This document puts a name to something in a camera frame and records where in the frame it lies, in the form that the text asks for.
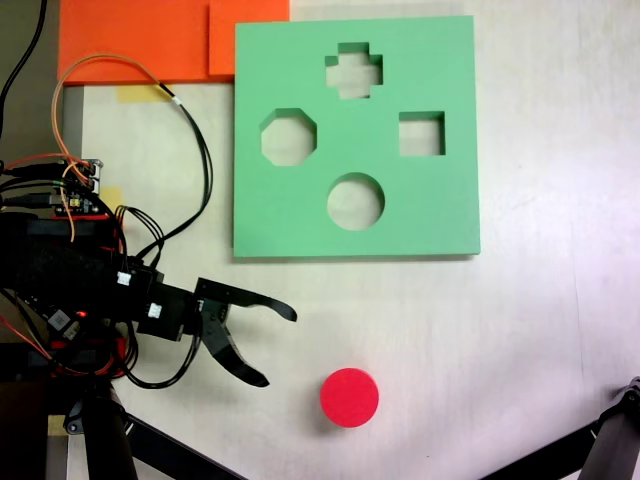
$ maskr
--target white table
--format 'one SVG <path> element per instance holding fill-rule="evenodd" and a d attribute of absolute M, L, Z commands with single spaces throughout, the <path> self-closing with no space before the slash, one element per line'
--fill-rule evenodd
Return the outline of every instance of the white table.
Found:
<path fill-rule="evenodd" d="M 291 8 L 293 20 L 475 17 L 482 254 L 234 261 L 233 88 L 178 86 L 216 180 L 204 217 L 168 242 L 165 281 L 230 283 L 300 318 L 232 310 L 231 332 L 269 388 L 242 384 L 203 349 L 168 390 L 118 381 L 124 405 L 255 480 L 473 479 L 595 419 L 610 389 L 640 372 L 640 3 Z M 170 104 L 115 98 L 114 87 L 85 89 L 81 153 L 168 229 L 198 204 L 192 133 Z M 147 241 L 134 227 L 132 251 Z M 171 376 L 189 340 L 141 336 L 139 375 Z M 331 428 L 318 404 L 321 382 L 345 366 L 369 371 L 381 392 L 376 416 L 354 430 Z M 82 478 L 81 442 L 69 478 Z"/>

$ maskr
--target hole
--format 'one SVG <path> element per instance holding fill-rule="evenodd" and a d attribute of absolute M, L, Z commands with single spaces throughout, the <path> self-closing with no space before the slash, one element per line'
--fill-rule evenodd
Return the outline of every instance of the hole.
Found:
<path fill-rule="evenodd" d="M 339 43 L 338 55 L 325 57 L 327 86 L 340 98 L 369 98 L 382 85 L 382 55 L 369 55 L 368 43 Z"/>
<path fill-rule="evenodd" d="M 350 173 L 334 183 L 327 210 L 331 220 L 345 230 L 364 230 L 380 219 L 384 202 L 378 182 L 364 173 Z"/>
<path fill-rule="evenodd" d="M 400 113 L 400 155 L 444 155 L 444 112 Z"/>
<path fill-rule="evenodd" d="M 260 125 L 262 154 L 278 167 L 302 165 L 316 149 L 316 123 L 299 108 L 278 108 Z"/>

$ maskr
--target orange sheet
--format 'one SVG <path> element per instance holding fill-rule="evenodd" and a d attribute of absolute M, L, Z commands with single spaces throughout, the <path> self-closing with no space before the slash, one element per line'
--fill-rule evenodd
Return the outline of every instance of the orange sheet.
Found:
<path fill-rule="evenodd" d="M 289 0 L 211 0 L 209 75 L 233 82 L 236 23 L 286 22 Z"/>
<path fill-rule="evenodd" d="M 61 0 L 58 75 L 86 55 L 116 53 L 166 83 L 230 82 L 235 24 L 288 18 L 288 0 Z M 149 79 L 115 61 L 84 65 L 66 82 L 137 83 Z"/>

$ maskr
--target black metal leg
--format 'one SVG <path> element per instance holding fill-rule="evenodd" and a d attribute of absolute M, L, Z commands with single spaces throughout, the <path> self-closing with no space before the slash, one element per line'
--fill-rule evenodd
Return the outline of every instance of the black metal leg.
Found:
<path fill-rule="evenodd" d="M 483 480 L 559 480 L 571 475 L 584 465 L 595 441 L 591 432 L 598 428 L 598 422 L 590 423 Z"/>
<path fill-rule="evenodd" d="M 609 417 L 578 480 L 630 480 L 640 452 L 640 429 L 626 412 Z"/>
<path fill-rule="evenodd" d="M 138 480 L 121 411 L 112 401 L 85 400 L 82 426 L 91 480 Z"/>
<path fill-rule="evenodd" d="M 133 456 L 175 480 L 247 480 L 134 416 L 129 422 Z"/>

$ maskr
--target red disc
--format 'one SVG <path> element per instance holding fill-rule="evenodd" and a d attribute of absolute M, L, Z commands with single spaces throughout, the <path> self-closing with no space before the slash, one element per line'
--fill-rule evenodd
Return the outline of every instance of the red disc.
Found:
<path fill-rule="evenodd" d="M 320 391 L 320 403 L 332 422 L 341 427 L 359 427 L 376 413 L 378 387 L 367 372 L 343 368 L 325 380 Z"/>

